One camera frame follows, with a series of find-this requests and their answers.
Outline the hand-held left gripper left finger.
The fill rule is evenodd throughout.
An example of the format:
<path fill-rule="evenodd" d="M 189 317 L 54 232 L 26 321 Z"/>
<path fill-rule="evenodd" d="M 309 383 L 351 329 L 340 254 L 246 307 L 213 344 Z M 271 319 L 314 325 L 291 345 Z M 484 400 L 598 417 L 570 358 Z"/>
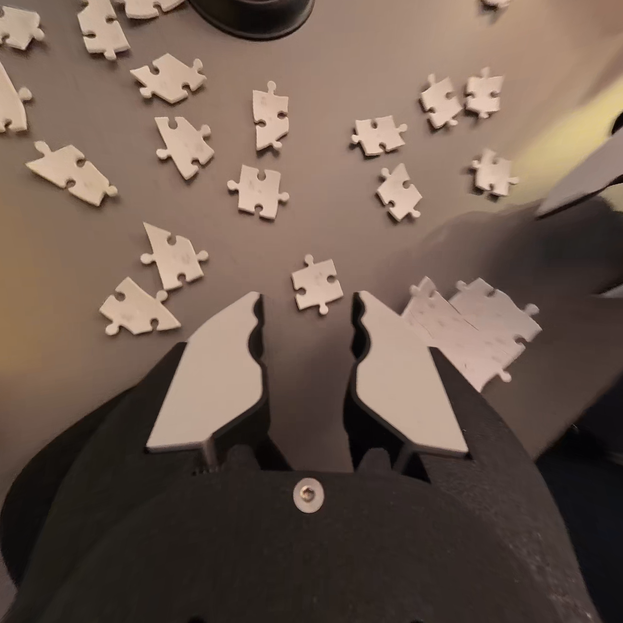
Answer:
<path fill-rule="evenodd" d="M 267 440 L 263 324 L 263 297 L 249 292 L 191 334 L 146 442 L 147 451 L 202 450 L 208 465 L 218 465 L 232 447 L 257 449 Z"/>

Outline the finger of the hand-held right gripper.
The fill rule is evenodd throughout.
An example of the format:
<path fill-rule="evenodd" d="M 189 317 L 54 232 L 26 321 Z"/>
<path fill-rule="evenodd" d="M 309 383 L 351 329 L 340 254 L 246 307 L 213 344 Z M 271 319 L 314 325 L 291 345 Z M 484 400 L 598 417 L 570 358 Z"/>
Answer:
<path fill-rule="evenodd" d="M 613 134 L 553 187 L 534 216 L 545 218 L 619 183 L 622 183 L 622 134 Z"/>

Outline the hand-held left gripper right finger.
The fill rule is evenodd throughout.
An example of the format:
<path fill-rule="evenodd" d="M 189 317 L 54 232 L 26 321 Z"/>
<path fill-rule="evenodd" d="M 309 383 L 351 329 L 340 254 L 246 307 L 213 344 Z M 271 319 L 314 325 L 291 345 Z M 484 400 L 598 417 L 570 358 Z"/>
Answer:
<path fill-rule="evenodd" d="M 464 458 L 469 448 L 429 347 L 370 292 L 353 294 L 354 357 L 343 406 L 352 458 L 382 448 Z"/>

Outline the assembled white puzzle section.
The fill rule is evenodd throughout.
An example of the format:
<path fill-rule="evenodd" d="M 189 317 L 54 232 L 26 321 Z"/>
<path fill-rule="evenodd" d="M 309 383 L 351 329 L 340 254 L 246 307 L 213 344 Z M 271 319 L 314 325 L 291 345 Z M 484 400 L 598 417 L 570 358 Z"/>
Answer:
<path fill-rule="evenodd" d="M 525 351 L 525 343 L 541 332 L 534 320 L 539 308 L 532 303 L 518 307 L 482 278 L 458 281 L 456 289 L 447 300 L 424 277 L 410 286 L 401 317 L 479 393 L 493 378 L 509 383 L 508 367 Z"/>

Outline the single white jigsaw piece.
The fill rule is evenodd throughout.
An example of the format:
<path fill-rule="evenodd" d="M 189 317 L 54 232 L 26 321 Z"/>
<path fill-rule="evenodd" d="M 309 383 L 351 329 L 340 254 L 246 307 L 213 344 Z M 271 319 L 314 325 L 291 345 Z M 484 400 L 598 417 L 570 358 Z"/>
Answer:
<path fill-rule="evenodd" d="M 329 259 L 315 263 L 310 253 L 304 257 L 305 267 L 292 273 L 292 284 L 297 308 L 302 311 L 317 307 L 318 314 L 325 316 L 329 312 L 329 304 L 341 299 L 344 295 L 334 262 Z"/>

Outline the scattered loose puzzle pieces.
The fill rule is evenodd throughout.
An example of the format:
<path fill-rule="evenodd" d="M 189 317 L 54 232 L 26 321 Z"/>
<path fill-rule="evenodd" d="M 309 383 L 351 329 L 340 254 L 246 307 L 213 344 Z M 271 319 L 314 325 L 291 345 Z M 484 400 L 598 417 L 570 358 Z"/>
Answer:
<path fill-rule="evenodd" d="M 82 1 L 79 22 L 87 49 L 93 54 L 103 54 L 115 61 L 116 54 L 129 50 L 129 43 L 123 34 L 115 9 L 110 1 Z M 20 7 L 1 7 L 1 43 L 24 51 L 32 40 L 42 41 L 45 34 L 40 27 L 41 17 L 35 11 Z M 205 81 L 200 60 L 187 66 L 171 54 L 152 61 L 152 65 L 133 70 L 132 74 L 144 87 L 142 92 L 147 97 L 157 95 L 173 104 L 188 95 L 186 87 L 197 90 Z M 456 116 L 464 110 L 471 110 L 481 119 L 499 110 L 496 93 L 501 89 L 501 77 L 488 76 L 488 69 L 482 74 L 471 77 L 466 92 L 473 95 L 466 104 L 451 97 L 453 87 L 450 81 L 435 81 L 434 76 L 427 79 L 427 89 L 421 95 L 422 107 L 429 110 L 429 120 L 435 128 L 450 127 L 457 124 Z M 275 83 L 269 82 L 267 92 L 253 91 L 253 115 L 257 124 L 257 151 L 273 148 L 281 149 L 279 139 L 287 134 L 288 98 L 277 96 Z M 28 129 L 27 114 L 23 103 L 32 98 L 26 88 L 16 89 L 5 68 L 1 67 L 1 131 L 25 132 Z M 156 151 L 161 160 L 171 159 L 185 180 L 193 178 L 200 170 L 198 165 L 206 165 L 214 156 L 214 151 L 207 144 L 210 135 L 207 125 L 195 128 L 182 116 L 176 116 L 170 124 L 170 118 L 155 118 L 165 149 Z M 403 145 L 400 133 L 407 130 L 407 125 L 395 126 L 391 116 L 365 121 L 355 121 L 356 132 L 351 142 L 360 144 L 367 156 L 376 156 L 396 150 Z M 44 141 L 35 142 L 35 148 L 41 157 L 29 162 L 27 167 L 37 175 L 50 181 L 59 188 L 68 187 L 69 193 L 81 201 L 99 207 L 106 197 L 115 197 L 118 190 L 111 185 L 106 176 L 92 165 L 83 153 L 73 145 L 50 150 Z M 281 192 L 280 173 L 266 169 L 261 173 L 257 168 L 243 165 L 239 181 L 228 181 L 229 192 L 238 193 L 238 210 L 255 214 L 266 221 L 274 221 L 278 205 L 286 203 L 289 195 Z M 381 179 L 384 183 L 378 191 L 378 197 L 389 205 L 389 212 L 395 221 L 409 216 L 420 216 L 416 204 L 421 199 L 413 185 L 406 186 L 408 175 L 404 165 L 399 165 L 390 173 L 383 169 Z M 109 321 L 106 333 L 114 335 L 121 326 L 127 327 L 134 334 L 152 331 L 151 322 L 158 322 L 158 330 L 177 328 L 180 323 L 163 306 L 167 290 L 182 286 L 180 276 L 191 282 L 203 273 L 199 262 L 207 261 L 205 251 L 195 253 L 190 241 L 144 224 L 150 237 L 152 252 L 141 256 L 143 263 L 155 262 L 160 273 L 162 287 L 155 297 L 143 291 L 132 279 L 126 279 L 112 296 L 108 297 L 100 309 Z"/>

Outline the black round stand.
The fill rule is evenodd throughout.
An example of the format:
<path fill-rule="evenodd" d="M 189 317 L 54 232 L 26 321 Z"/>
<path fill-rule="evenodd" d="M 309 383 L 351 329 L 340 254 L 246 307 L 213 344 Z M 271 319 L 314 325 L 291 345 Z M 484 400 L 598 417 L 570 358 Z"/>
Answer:
<path fill-rule="evenodd" d="M 220 31 L 249 41 L 271 41 L 299 29 L 315 1 L 190 1 Z"/>

